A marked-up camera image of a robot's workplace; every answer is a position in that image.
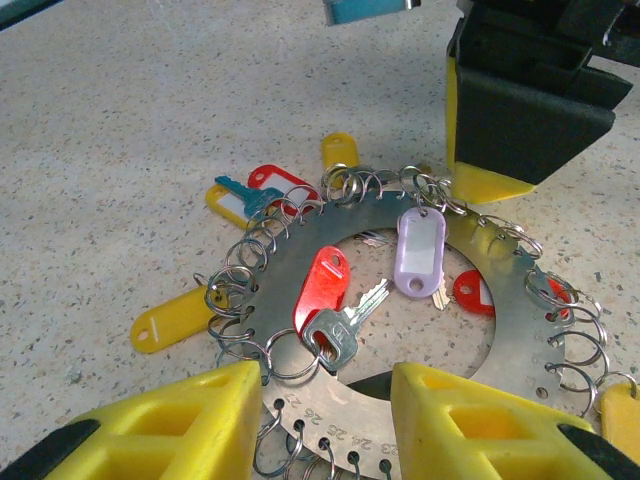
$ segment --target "metal key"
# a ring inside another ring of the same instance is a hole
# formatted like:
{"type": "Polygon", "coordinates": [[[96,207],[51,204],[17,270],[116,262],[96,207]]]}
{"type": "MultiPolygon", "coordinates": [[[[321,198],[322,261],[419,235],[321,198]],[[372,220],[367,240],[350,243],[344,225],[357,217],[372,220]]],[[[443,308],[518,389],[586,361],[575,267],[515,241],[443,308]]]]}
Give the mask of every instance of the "metal key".
{"type": "Polygon", "coordinates": [[[320,351],[316,335],[323,335],[333,347],[333,354],[320,351],[320,361],[331,372],[344,367],[358,351],[358,332],[362,323],[387,298],[393,282],[386,278],[365,293],[356,308],[346,307],[335,310],[320,310],[307,324],[302,334],[305,343],[315,351],[320,351]]]}
{"type": "Polygon", "coordinates": [[[264,190],[249,188],[236,182],[226,175],[216,177],[217,184],[228,189],[235,196],[244,202],[244,214],[249,218],[254,218],[259,212],[268,207],[274,200],[284,197],[284,194],[277,188],[269,187],[264,190]]]}
{"type": "Polygon", "coordinates": [[[431,301],[433,302],[433,306],[440,311],[444,310],[445,308],[447,308],[447,305],[449,305],[451,299],[447,295],[447,286],[444,283],[444,275],[442,277],[442,281],[440,282],[438,290],[436,290],[434,294],[431,295],[431,301]]]}

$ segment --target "stainless steel ring plate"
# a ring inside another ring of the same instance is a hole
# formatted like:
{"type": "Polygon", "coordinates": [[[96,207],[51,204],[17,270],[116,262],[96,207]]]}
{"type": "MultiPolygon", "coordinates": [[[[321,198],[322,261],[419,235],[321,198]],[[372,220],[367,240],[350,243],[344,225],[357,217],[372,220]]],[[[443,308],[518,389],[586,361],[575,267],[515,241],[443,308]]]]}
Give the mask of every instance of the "stainless steel ring plate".
{"type": "MultiPolygon", "coordinates": [[[[278,237],[278,252],[271,257],[269,267],[255,271],[259,289],[246,303],[255,311],[242,322],[243,331],[253,328],[252,340],[265,345],[273,334],[291,328],[300,288],[318,249],[364,230],[395,228],[398,217],[414,205],[408,198],[398,199],[394,192],[385,192],[380,200],[369,194],[362,202],[328,203],[324,213],[306,215],[303,226],[290,225],[290,238],[281,241],[283,235],[278,237]]],[[[496,309],[491,350],[471,378],[552,405],[560,377],[547,372],[545,364],[564,362],[564,342],[553,347],[547,339],[561,332],[562,326],[561,322],[545,319],[553,307],[528,292],[524,281],[527,272],[535,269],[540,274],[532,276],[532,281],[538,288],[550,291],[545,275],[517,240],[490,221],[481,225],[477,213],[447,213],[446,219],[447,243],[480,271],[496,309]]],[[[254,350],[248,344],[243,348],[246,355],[254,350]]],[[[313,359],[296,335],[287,335],[272,351],[273,365],[285,372],[300,371],[313,359]]],[[[331,441],[339,467],[353,471],[347,455],[356,451],[362,475],[386,478],[379,465],[381,460],[388,459],[392,478],[400,478],[389,402],[351,390],[322,368],[293,381],[272,377],[263,388],[263,397],[272,414],[276,414],[275,400],[283,399],[286,405],[282,410],[282,426],[297,437],[293,424],[303,420],[305,446],[326,460],[327,452],[318,446],[323,437],[331,441]]]]}

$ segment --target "printed number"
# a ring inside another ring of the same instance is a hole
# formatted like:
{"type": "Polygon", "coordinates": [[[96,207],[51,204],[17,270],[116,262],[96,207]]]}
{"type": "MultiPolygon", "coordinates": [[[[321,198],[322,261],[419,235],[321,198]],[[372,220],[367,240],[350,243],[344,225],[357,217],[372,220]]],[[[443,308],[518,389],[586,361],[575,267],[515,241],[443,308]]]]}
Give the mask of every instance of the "printed number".
{"type": "Polygon", "coordinates": [[[362,450],[371,450],[371,440],[366,438],[351,437],[351,445],[354,447],[359,446],[362,450]]]}
{"type": "Polygon", "coordinates": [[[346,430],[336,427],[335,425],[329,425],[327,433],[332,437],[336,437],[338,440],[344,440],[344,436],[347,434],[346,430]]]}
{"type": "Polygon", "coordinates": [[[322,417],[320,415],[318,415],[317,413],[315,413],[310,408],[307,408],[304,411],[304,416],[307,417],[307,418],[310,418],[311,419],[311,423],[313,423],[314,425],[320,425],[320,422],[322,421],[322,417]]]}
{"type": "Polygon", "coordinates": [[[383,443],[380,445],[380,452],[383,455],[395,455],[398,456],[398,447],[395,443],[383,443]]]}
{"type": "Polygon", "coordinates": [[[302,405],[302,402],[298,400],[298,397],[296,397],[293,393],[285,393],[284,399],[289,402],[289,405],[291,405],[291,407],[293,408],[298,408],[300,405],[302,405]]]}

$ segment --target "red plastic tag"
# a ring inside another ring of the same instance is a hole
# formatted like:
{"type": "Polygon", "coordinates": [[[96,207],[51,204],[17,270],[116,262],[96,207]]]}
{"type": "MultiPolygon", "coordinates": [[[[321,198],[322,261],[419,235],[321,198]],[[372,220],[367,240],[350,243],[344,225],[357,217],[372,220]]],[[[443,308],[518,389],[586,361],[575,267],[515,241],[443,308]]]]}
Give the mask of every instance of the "red plastic tag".
{"type": "Polygon", "coordinates": [[[496,309],[487,284],[478,270],[468,270],[453,282],[456,302],[471,313],[495,316],[496,309]]]}
{"type": "Polygon", "coordinates": [[[340,309],[349,286],[349,276],[349,261],[339,248],[328,246],[318,250],[293,311],[293,328],[300,338],[307,323],[319,310],[340,309]]]}
{"type": "MultiPolygon", "coordinates": [[[[571,299],[569,293],[564,291],[564,287],[553,278],[547,278],[547,280],[555,296],[569,303],[571,299]]],[[[456,302],[468,312],[494,317],[496,315],[491,292],[478,270],[468,270],[456,278],[453,283],[453,296],[456,302]]],[[[564,309],[560,314],[566,319],[569,316],[569,310],[564,309]]]]}
{"type": "MultiPolygon", "coordinates": [[[[291,175],[289,172],[277,167],[275,165],[262,165],[256,168],[251,175],[249,175],[249,181],[247,182],[251,188],[268,188],[274,187],[280,190],[282,193],[287,193],[290,189],[298,185],[311,185],[304,180],[291,175]]],[[[313,190],[307,188],[297,188],[289,195],[289,198],[297,205],[300,205],[305,200],[318,200],[318,195],[313,190]]],[[[284,211],[287,215],[295,215],[296,210],[285,202],[284,211]]]]}

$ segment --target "yellow key tag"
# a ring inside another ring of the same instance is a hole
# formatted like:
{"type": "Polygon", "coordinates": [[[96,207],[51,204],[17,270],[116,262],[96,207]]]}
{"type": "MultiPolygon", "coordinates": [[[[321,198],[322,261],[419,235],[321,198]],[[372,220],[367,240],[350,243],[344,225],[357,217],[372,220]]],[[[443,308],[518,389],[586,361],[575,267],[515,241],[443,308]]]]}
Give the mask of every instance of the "yellow key tag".
{"type": "MultiPolygon", "coordinates": [[[[133,347],[142,353],[155,353],[207,328],[213,312],[204,302],[206,291],[207,286],[202,285],[140,315],[129,335],[133,347]]],[[[227,306],[225,298],[214,301],[227,306]]]]}
{"type": "Polygon", "coordinates": [[[631,460],[640,464],[640,396],[631,396],[628,383],[605,390],[600,400],[602,436],[631,460]]]}
{"type": "Polygon", "coordinates": [[[249,218],[244,214],[244,203],[222,185],[214,185],[205,195],[205,201],[211,210],[222,215],[242,229],[247,227],[249,218]]]}
{"type": "MultiPolygon", "coordinates": [[[[320,150],[322,150],[322,164],[325,170],[336,163],[341,163],[349,168],[360,165],[356,141],[348,133],[330,133],[322,139],[320,150]]],[[[334,180],[333,187],[340,188],[341,186],[341,178],[334,180]]]]}

